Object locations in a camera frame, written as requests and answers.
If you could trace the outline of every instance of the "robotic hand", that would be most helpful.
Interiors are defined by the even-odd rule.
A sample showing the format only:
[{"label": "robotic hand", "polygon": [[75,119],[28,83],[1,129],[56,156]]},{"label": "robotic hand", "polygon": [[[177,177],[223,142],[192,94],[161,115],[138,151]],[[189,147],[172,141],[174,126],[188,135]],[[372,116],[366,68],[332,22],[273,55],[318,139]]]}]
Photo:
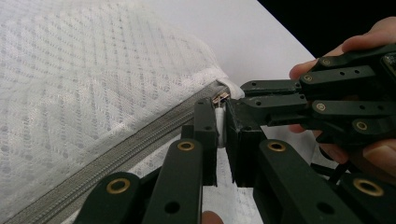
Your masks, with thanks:
[{"label": "robotic hand", "polygon": [[[225,104],[225,142],[233,181],[254,188],[264,223],[394,223],[396,188],[341,167],[329,181],[288,143],[261,126],[302,124],[319,143],[349,152],[396,136],[396,45],[323,57],[299,80],[256,80]],[[101,180],[75,223],[200,223],[202,185],[216,185],[218,133],[211,99],[195,104],[163,166],[141,179]]]}]

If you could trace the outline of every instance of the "zipper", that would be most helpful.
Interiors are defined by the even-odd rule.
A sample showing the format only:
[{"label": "zipper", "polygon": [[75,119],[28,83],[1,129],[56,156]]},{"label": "zipper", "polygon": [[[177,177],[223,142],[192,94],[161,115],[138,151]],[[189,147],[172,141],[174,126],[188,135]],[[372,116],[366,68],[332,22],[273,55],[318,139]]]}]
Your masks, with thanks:
[{"label": "zipper", "polygon": [[224,101],[226,101],[230,97],[230,93],[228,93],[227,91],[222,91],[213,98],[212,104],[214,107],[222,107]]},{"label": "zipper", "polygon": [[106,175],[128,171],[159,146],[180,134],[181,126],[192,121],[193,105],[197,100],[211,97],[212,102],[220,104],[219,97],[228,91],[217,81],[212,82],[67,178],[6,223],[61,223],[82,206],[90,189]]}]

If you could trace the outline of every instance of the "white surface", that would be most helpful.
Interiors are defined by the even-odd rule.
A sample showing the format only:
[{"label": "white surface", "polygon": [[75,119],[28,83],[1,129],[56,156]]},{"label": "white surface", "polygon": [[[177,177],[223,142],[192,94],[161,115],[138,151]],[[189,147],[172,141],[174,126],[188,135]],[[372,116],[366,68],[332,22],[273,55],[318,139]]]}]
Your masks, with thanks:
[{"label": "white surface", "polygon": [[255,0],[146,0],[165,21],[197,36],[215,51],[238,85],[254,79],[289,78],[297,63],[314,59]]}]

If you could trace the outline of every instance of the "human hand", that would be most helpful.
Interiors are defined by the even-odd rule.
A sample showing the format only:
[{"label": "human hand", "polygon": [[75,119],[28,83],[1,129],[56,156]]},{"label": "human hand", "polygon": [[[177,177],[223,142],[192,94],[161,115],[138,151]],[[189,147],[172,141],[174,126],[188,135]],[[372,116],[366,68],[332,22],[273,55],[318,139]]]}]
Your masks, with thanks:
[{"label": "human hand", "polygon": [[221,218],[214,212],[205,211],[202,213],[202,224],[224,224]]},{"label": "human hand", "polygon": [[[396,17],[378,21],[368,33],[350,37],[324,56],[338,56],[352,50],[372,49],[391,43],[396,43]],[[308,72],[317,61],[295,65],[290,70],[290,78],[297,79],[301,74]],[[290,125],[290,130],[294,133],[304,131],[300,125]],[[313,133],[317,137],[320,131]],[[338,163],[342,164],[350,160],[363,172],[396,185],[396,139],[378,141],[364,148],[362,153],[353,154],[336,145],[320,144],[320,147]]]}]

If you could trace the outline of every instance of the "white fabric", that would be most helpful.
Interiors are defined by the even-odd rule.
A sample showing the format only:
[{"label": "white fabric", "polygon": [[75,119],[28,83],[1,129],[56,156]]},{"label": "white fabric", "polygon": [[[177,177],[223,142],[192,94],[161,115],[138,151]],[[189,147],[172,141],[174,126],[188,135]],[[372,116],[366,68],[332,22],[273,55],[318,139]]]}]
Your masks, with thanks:
[{"label": "white fabric", "polygon": [[232,99],[239,100],[245,97],[244,91],[242,91],[242,89],[238,85],[233,83],[229,78],[227,77],[219,78],[218,82],[227,86],[228,89],[230,89],[230,97]]},{"label": "white fabric", "polygon": [[0,222],[218,77],[143,5],[0,2]]}]

